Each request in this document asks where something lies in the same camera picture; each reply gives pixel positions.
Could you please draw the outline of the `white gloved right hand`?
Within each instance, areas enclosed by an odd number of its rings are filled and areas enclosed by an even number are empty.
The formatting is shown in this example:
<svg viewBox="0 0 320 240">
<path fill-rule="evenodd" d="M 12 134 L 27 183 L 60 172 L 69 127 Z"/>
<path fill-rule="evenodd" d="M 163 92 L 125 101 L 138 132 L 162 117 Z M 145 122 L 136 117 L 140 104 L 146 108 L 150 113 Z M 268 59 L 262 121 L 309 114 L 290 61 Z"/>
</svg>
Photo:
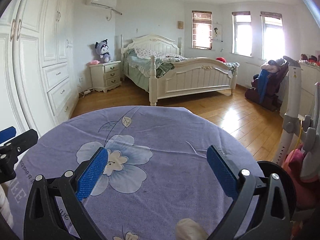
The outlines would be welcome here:
<svg viewBox="0 0 320 240">
<path fill-rule="evenodd" d="M 204 228 L 190 218 L 180 220 L 175 226 L 177 240 L 206 240 L 209 235 Z"/>
</svg>

